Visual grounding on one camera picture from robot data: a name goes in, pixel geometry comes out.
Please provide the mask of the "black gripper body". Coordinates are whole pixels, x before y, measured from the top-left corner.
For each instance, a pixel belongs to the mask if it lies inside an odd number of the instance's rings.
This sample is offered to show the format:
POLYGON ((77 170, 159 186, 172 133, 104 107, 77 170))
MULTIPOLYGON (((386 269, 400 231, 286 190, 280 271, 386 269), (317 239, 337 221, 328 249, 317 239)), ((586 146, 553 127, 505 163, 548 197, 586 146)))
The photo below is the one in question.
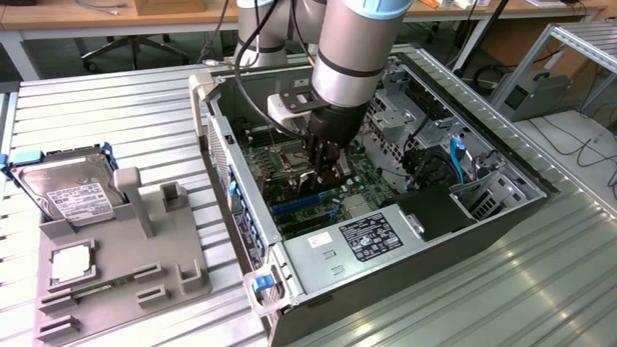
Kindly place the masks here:
POLYGON ((369 103, 354 107, 329 105, 312 111, 308 131, 321 141, 345 148, 357 136, 369 103))

